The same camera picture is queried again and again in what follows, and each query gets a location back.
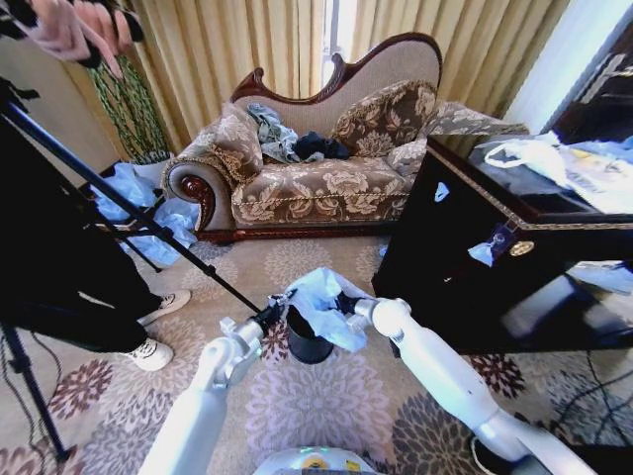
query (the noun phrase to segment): carpet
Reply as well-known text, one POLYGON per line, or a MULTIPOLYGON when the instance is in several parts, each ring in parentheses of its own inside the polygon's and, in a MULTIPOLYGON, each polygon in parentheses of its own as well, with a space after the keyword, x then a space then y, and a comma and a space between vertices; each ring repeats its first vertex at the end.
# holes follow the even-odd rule
MULTIPOLYGON (((376 237, 259 240, 231 246, 199 242, 193 250, 256 305, 297 277, 328 266, 371 292, 379 264, 376 237)), ((219 321, 241 321, 250 312, 213 280, 183 259, 156 274, 139 271, 155 292, 193 291, 182 310, 149 327, 175 349, 163 370, 146 373, 118 355, 96 354, 42 337, 59 356, 60 377, 50 354, 23 332, 50 411, 72 458, 56 468, 37 425, 29 446, 29 422, 6 384, 0 385, 0 474, 108 474, 137 472, 162 421, 197 367, 204 344, 219 336, 219 321)), ((631 315, 630 298, 608 303, 631 315)), ((95 322, 106 325, 107 322, 95 322)), ((336 349, 324 363, 307 366, 289 355, 287 329, 278 325, 264 340, 261 359, 232 389, 226 424, 209 473, 248 474, 269 454, 289 447, 318 444, 353 450, 389 474, 476 473, 469 431, 443 412, 402 363, 389 342, 369 332, 358 353, 336 349)), ((584 352, 482 354, 466 359, 488 383, 495 399, 511 414, 552 428, 553 421, 581 391, 594 386, 584 352)), ((591 354, 597 377, 607 381, 633 367, 627 351, 591 354)), ((22 381, 8 375, 31 407, 22 381)), ((608 386, 606 397, 617 408, 614 419, 633 440, 633 378, 608 386)), ((622 445, 613 422, 605 419, 599 391, 578 399, 568 411, 559 438, 572 443, 622 445)))

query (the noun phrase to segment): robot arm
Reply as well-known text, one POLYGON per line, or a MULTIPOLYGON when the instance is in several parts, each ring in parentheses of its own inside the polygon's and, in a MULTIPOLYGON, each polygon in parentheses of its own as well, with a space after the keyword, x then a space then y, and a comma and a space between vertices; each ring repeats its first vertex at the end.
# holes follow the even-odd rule
POLYGON ((198 371, 176 399, 140 471, 141 475, 204 475, 226 418, 228 389, 239 383, 261 353, 261 339, 283 311, 275 302, 236 325, 222 319, 225 336, 200 355, 198 371))
MULTIPOLYGON (((554 474, 594 473, 554 435, 503 411, 482 377, 437 333, 421 327, 400 299, 354 299, 357 328, 373 325, 400 349, 403 363, 449 414, 499 457, 534 455, 554 474)), ((225 336, 203 350, 198 372, 169 412, 140 469, 142 475, 204 475, 226 417, 228 389, 259 356, 265 331, 283 311, 277 301, 237 326, 221 321, 225 336)))
POLYGON ((501 409, 477 371, 437 333, 421 327, 405 301, 361 300, 354 310, 394 342, 403 363, 437 403, 468 426, 491 452, 510 462, 533 455, 557 475, 594 473, 550 432, 501 409))

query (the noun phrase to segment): rug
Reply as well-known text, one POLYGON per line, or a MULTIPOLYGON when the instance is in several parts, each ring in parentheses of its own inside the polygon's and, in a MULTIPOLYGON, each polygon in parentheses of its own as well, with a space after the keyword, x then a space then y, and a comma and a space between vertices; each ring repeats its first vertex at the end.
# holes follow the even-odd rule
MULTIPOLYGON (((318 266, 328 266, 371 292, 370 279, 380 262, 376 237, 258 240, 230 246, 199 242, 193 250, 231 285, 264 306, 266 295, 318 266)), ((56 467, 38 425, 25 418, 6 384, 0 384, 0 474, 135 474, 174 399, 189 384, 204 344, 221 335, 219 321, 248 318, 250 311, 213 280, 180 259, 158 274, 141 261, 139 271, 154 292, 193 291, 191 302, 149 327, 170 344, 174 360, 146 373, 124 357, 91 353, 41 337, 59 357, 57 377, 51 355, 23 332, 50 411, 72 458, 56 467)), ((633 314, 630 298, 607 304, 633 314)), ((107 322, 95 322, 106 325, 107 322)), ((388 474, 477 473, 469 450, 469 431, 446 414, 403 364, 389 342, 369 332, 357 353, 336 349, 322 364, 307 366, 288 351, 288 331, 277 325, 263 343, 261 359, 231 390, 228 414, 208 473, 248 474, 269 454, 301 445, 347 448, 388 474)), ((633 367, 629 351, 590 355, 601 381, 633 367)), ((584 352, 482 354, 466 357, 484 377, 498 403, 511 414, 554 429, 571 444, 622 445, 606 418, 600 391, 577 400, 560 427, 554 421, 575 395, 595 386, 584 352)), ((23 383, 9 373, 30 412, 23 383)), ((606 388, 614 420, 633 441, 633 378, 606 388)))

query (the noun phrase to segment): shoe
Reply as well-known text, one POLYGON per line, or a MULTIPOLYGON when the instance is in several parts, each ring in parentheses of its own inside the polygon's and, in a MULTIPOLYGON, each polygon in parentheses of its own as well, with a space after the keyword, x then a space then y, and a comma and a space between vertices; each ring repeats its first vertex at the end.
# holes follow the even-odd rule
POLYGON ((122 353, 136 366, 145 371, 158 371, 167 366, 174 357, 174 350, 164 343, 148 338, 134 351, 122 353))
POLYGON ((189 302, 189 299, 191 299, 191 291, 189 290, 177 290, 173 294, 164 295, 160 307, 151 314, 139 318, 137 322, 143 326, 147 326, 163 315, 171 314, 178 309, 182 309, 185 304, 189 302))

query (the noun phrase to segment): person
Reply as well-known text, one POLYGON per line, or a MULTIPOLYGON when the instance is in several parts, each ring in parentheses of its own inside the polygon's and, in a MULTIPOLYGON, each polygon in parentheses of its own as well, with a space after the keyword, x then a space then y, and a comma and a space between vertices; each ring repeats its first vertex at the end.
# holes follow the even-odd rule
POLYGON ((4 171, 13 179, 2 189, 17 250, 5 254, 10 305, 0 318, 92 351, 122 353, 147 371, 164 367, 173 350, 145 327, 182 308, 191 293, 152 294, 132 259, 97 229, 58 172, 4 118, 0 138, 12 150, 4 171), (20 176, 28 177, 27 192, 20 176))
MULTIPOLYGON (((104 61, 116 78, 122 73, 115 56, 143 39, 137 16, 110 0, 0 3, 0 38, 29 38, 85 67, 104 61)), ((3 105, 16 99, 8 81, 0 87, 3 105)), ((0 140, 11 150, 3 160, 10 178, 0 187, 8 205, 4 270, 11 283, 0 318, 93 351, 120 352, 147 371, 164 367, 173 350, 145 327, 183 307, 191 293, 152 294, 133 261, 78 209, 52 165, 4 118, 0 140)))

